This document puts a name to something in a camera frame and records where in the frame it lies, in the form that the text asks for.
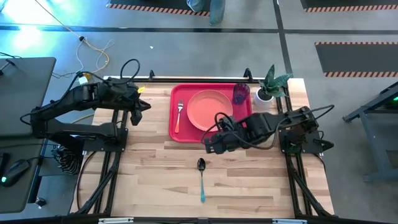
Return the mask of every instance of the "desk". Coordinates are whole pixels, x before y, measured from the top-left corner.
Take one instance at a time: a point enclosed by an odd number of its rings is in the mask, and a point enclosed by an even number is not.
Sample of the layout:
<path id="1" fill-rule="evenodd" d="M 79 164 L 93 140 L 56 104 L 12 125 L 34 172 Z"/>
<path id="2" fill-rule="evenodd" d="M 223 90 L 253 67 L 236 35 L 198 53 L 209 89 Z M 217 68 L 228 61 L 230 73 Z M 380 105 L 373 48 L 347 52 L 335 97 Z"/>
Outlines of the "desk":
<path id="1" fill-rule="evenodd" d="M 10 121 L 10 116 L 0 116 L 0 125 L 6 124 L 5 128 L 8 128 L 8 125 L 12 123 L 20 123 L 19 114 L 26 114 L 35 106 L 42 105 L 55 65 L 55 58 L 15 58 L 10 60 L 17 67 L 9 65 L 3 70 L 4 77 L 0 77 L 0 82 L 5 76 L 11 78 L 7 80 L 9 86 L 0 90 L 1 114 L 17 114 L 17 116 L 13 116 L 13 119 L 17 120 Z M 0 65 L 3 63 L 5 63 L 4 59 L 0 59 Z M 25 130 L 27 127 L 25 124 L 13 126 L 13 132 L 29 133 L 29 129 Z M 30 159 L 40 156 L 42 152 L 40 144 L 43 141 L 43 139 L 34 139 L 29 135 L 18 138 L 0 138 L 0 147 L 16 144 L 35 144 L 0 149 L 0 152 L 6 152 L 11 155 L 10 161 L 7 163 L 7 169 L 19 159 Z M 38 159 L 32 160 L 30 162 L 31 168 L 12 187 L 5 188 L 0 186 L 0 213 L 21 212 L 25 209 L 36 175 L 38 161 Z"/>
<path id="2" fill-rule="evenodd" d="M 294 217 L 285 156 L 279 146 L 269 151 L 241 149 L 216 155 L 207 154 L 201 144 L 180 144 L 171 140 L 170 93 L 175 85 L 145 84 L 141 99 L 150 103 L 152 108 L 143 112 L 138 126 L 127 125 L 129 137 L 119 166 L 112 216 Z M 249 86 L 253 98 L 258 85 Z M 294 110 L 309 106 L 303 79 L 289 80 L 289 91 Z M 262 111 L 256 105 L 252 107 L 253 112 Z M 277 113 L 276 102 L 271 105 L 270 112 Z M 112 113 L 111 110 L 96 110 L 93 123 L 110 122 Z M 93 156 L 82 175 L 81 204 L 98 185 L 103 156 L 104 153 Z M 200 157 L 206 160 L 204 204 L 200 202 L 200 173 L 197 171 Z M 311 154 L 303 154 L 302 157 L 308 188 L 324 208 L 333 213 L 321 162 Z M 107 190 L 104 192 L 103 207 L 108 195 Z M 298 195 L 300 208 L 304 211 L 299 190 Z"/>

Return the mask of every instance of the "fork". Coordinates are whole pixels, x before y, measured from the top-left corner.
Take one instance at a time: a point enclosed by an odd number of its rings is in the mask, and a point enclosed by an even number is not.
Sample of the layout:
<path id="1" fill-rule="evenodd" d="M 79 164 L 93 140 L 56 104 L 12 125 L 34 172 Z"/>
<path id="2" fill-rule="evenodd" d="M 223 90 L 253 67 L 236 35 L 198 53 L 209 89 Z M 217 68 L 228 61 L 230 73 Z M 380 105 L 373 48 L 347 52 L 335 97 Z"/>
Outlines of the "fork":
<path id="1" fill-rule="evenodd" d="M 175 132 L 175 133 L 180 132 L 180 113 L 181 113 L 181 110 L 182 110 L 183 106 L 184 106 L 183 101 L 182 101 L 182 100 L 179 100 L 179 101 L 178 101 L 178 118 L 177 118 L 177 124 L 175 125 L 175 129 L 174 129 L 174 132 Z"/>

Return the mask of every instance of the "spoon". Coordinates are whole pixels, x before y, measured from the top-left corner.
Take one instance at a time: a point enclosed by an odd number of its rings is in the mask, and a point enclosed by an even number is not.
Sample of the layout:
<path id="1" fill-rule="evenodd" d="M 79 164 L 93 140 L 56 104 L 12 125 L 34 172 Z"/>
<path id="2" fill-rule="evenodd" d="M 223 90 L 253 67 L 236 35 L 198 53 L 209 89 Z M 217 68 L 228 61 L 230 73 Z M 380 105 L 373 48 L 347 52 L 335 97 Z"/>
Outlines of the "spoon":
<path id="1" fill-rule="evenodd" d="M 205 189 L 203 187 L 203 171 L 206 169 L 206 162 L 203 158 L 198 160 L 198 170 L 200 171 L 201 175 L 201 190 L 200 190 L 200 201 L 203 203 L 205 202 Z"/>

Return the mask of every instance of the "white pot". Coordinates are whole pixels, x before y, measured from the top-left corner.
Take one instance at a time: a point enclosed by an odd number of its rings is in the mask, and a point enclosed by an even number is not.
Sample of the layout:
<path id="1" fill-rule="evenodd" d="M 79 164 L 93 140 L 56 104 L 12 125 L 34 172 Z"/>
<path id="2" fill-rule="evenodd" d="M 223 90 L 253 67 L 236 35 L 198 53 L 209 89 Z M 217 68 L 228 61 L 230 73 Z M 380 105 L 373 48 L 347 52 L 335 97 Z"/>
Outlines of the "white pot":
<path id="1" fill-rule="evenodd" d="M 274 99 L 274 97 L 271 97 L 271 99 L 269 99 L 269 100 L 262 100 L 262 99 L 260 99 L 260 96 L 259 96 L 260 90 L 261 90 L 261 88 L 259 88 L 257 90 L 256 94 L 254 95 L 254 104 L 261 106 L 263 108 L 270 107 L 270 105 L 272 104 L 271 101 Z"/>

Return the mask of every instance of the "potted plant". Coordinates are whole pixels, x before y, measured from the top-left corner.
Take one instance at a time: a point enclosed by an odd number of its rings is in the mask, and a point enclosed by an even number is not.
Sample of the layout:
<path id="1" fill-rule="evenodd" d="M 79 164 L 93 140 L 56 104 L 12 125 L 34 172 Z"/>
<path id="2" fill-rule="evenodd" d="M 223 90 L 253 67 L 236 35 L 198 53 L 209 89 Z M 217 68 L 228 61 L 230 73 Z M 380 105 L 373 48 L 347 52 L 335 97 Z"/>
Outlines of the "potted plant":
<path id="1" fill-rule="evenodd" d="M 293 77 L 293 74 L 281 75 L 277 78 L 274 78 L 274 75 L 275 66 L 272 65 L 266 78 L 263 81 L 259 81 L 260 88 L 254 96 L 254 102 L 256 105 L 266 106 L 266 104 L 272 101 L 274 97 L 286 96 L 280 88 L 287 85 L 287 80 Z"/>

